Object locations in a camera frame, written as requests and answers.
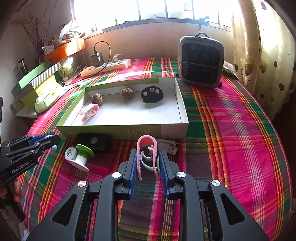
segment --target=window sill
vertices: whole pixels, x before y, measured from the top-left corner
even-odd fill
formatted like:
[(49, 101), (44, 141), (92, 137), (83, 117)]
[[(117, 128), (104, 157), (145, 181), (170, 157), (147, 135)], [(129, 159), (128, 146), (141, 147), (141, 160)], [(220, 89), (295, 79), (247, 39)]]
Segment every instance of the window sill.
[(218, 28), (221, 30), (232, 32), (232, 29), (230, 27), (227, 27), (224, 25), (219, 25), (216, 23), (211, 23), (211, 22), (204, 22), (204, 21), (200, 21), (200, 20), (184, 19), (184, 18), (153, 18), (153, 19), (131, 21), (131, 22), (111, 26), (111, 27), (103, 29), (102, 32), (97, 31), (97, 32), (91, 33), (91, 34), (87, 35), (86, 37), (84, 37), (84, 39), (89, 39), (95, 35), (98, 35), (100, 33), (105, 33), (105, 32), (111, 31), (111, 30), (125, 28), (125, 27), (139, 25), (139, 24), (147, 24), (147, 23), (192, 23), (192, 24), (209, 26), (212, 28)]

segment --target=finger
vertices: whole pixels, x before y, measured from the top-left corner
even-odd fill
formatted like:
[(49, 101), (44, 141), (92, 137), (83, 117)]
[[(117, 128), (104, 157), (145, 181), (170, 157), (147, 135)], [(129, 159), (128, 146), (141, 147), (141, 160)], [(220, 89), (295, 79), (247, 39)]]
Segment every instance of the finger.
[(19, 202), (21, 199), (22, 199), (22, 195), (21, 194), (15, 194), (13, 199), (16, 201), (16, 202)]
[(6, 188), (0, 188), (0, 196), (5, 196), (7, 194)]
[(20, 181), (19, 179), (15, 179), (14, 182), (14, 187), (15, 187), (15, 193), (19, 194), (20, 193)]

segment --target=pink plastic clip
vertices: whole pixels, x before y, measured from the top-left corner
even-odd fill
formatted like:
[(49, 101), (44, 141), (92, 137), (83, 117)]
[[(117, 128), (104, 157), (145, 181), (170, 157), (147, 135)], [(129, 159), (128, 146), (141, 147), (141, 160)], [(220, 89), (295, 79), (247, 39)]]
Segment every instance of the pink plastic clip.
[(137, 168), (138, 168), (138, 177), (139, 180), (142, 180), (142, 175), (141, 175), (141, 163), (140, 163), (140, 149), (145, 146), (149, 145), (148, 150), (153, 151), (152, 153), (152, 165), (153, 165), (153, 170), (154, 170), (154, 175), (156, 180), (159, 180), (159, 175), (157, 173), (157, 168), (155, 165), (156, 162), (156, 156), (157, 156), (157, 141), (155, 140), (154, 137), (149, 136), (149, 135), (144, 135), (141, 136), (138, 140), (137, 143)]
[(82, 118), (82, 122), (85, 123), (89, 121), (90, 118), (92, 118), (94, 115), (96, 115), (99, 111), (99, 105), (98, 104), (89, 104), (88, 106), (85, 106), (82, 108), (79, 114), (84, 115)]

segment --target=walnut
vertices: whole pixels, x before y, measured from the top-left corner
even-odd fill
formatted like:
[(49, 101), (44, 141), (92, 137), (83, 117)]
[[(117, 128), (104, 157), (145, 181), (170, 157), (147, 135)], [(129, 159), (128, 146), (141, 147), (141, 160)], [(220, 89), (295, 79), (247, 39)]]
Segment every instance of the walnut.
[(100, 106), (101, 104), (103, 104), (103, 97), (100, 94), (94, 94), (91, 98), (91, 102)]
[(134, 91), (130, 88), (125, 88), (121, 91), (121, 94), (126, 99), (131, 99), (134, 96)]

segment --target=orange tray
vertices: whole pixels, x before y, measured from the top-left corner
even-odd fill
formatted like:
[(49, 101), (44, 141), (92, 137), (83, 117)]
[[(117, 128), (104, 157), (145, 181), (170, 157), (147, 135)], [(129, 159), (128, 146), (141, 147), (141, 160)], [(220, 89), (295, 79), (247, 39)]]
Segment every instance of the orange tray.
[(44, 60), (49, 60), (52, 64), (56, 64), (67, 58), (68, 56), (77, 53), (78, 51), (85, 49), (84, 38), (66, 43), (49, 54), (44, 56)]

